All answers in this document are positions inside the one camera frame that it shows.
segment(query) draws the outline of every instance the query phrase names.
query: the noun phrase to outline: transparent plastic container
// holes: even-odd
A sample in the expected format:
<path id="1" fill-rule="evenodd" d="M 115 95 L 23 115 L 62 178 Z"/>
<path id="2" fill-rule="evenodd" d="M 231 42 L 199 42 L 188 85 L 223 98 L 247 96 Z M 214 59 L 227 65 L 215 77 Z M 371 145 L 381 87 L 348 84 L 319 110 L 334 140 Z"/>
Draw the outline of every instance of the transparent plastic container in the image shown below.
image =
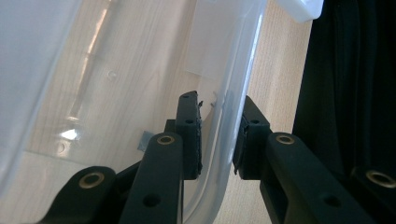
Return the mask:
<path id="1" fill-rule="evenodd" d="M 163 132 L 188 91 L 204 101 L 204 168 L 185 181 L 183 217 L 213 221 L 265 3 L 1 3 L 0 223 L 37 222 L 85 167 L 140 161 L 142 139 Z"/>

